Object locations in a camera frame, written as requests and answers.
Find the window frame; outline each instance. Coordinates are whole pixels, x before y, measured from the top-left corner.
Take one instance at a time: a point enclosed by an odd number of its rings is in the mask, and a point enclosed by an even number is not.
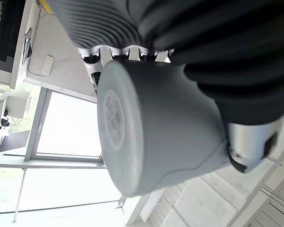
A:
[[[31,130],[31,134],[29,137],[29,142],[27,146],[27,153],[25,156],[25,161],[29,161],[31,159],[50,159],[50,160],[59,160],[59,161],[74,161],[74,162],[103,162],[102,154],[99,157],[92,156],[81,156],[81,155],[59,155],[59,154],[38,154],[37,147],[40,141],[40,136],[42,134],[43,124],[46,118],[46,113],[48,110],[48,106],[51,100],[52,93],[58,93],[65,96],[70,96],[58,91],[54,91],[51,89],[47,89],[42,87],[40,91],[40,96],[37,104],[37,109],[33,121],[33,126]],[[91,102],[96,104],[96,102],[92,102],[90,100],[86,100],[83,98],[78,98],[84,100],[86,102]]]

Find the cabinet door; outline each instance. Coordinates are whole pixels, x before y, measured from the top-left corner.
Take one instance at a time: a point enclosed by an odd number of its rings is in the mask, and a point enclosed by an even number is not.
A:
[[[39,11],[40,9],[36,3],[36,0],[26,0],[20,31],[18,35],[13,69],[9,83],[9,87],[12,89],[16,89],[27,76],[29,59],[27,59],[25,63],[22,64],[25,34],[29,31],[30,28],[32,28],[32,35],[31,35],[31,43],[32,43],[35,38],[35,30],[39,18]]]

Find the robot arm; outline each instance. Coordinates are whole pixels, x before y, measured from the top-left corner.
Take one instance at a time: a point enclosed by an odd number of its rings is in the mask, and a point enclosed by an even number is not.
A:
[[[94,79],[127,196],[269,155],[284,112],[284,0],[49,0]],[[104,66],[101,47],[113,59]],[[129,61],[138,47],[140,62]],[[155,62],[169,51],[171,64]]]

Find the window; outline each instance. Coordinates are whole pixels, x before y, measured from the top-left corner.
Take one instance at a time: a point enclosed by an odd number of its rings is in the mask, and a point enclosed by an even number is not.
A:
[[[0,168],[0,213],[15,212],[23,173]],[[19,211],[106,202],[116,208],[120,197],[106,169],[27,169]]]
[[[97,104],[46,88],[39,94],[25,157],[19,151],[0,155],[0,213],[16,212],[16,218],[18,211],[122,207],[125,197],[101,157]]]
[[[119,201],[106,169],[28,169],[19,210]]]
[[[0,168],[0,213],[15,211],[23,170]]]
[[[46,89],[31,158],[101,161],[97,104]]]

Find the white pole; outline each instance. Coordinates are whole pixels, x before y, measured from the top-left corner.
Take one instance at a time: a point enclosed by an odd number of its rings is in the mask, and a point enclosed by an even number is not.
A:
[[[18,211],[19,211],[19,205],[20,205],[20,199],[21,199],[21,194],[22,194],[22,188],[23,188],[23,183],[24,183],[24,179],[25,179],[25,174],[27,173],[27,169],[23,169],[23,177],[22,177],[22,183],[21,183],[21,187],[20,187],[20,192],[19,192],[19,197],[18,197],[18,203],[17,203],[17,207],[16,207],[16,211],[15,211],[15,217],[14,217],[14,221],[13,223],[16,222],[17,220],[17,215],[18,215]]]

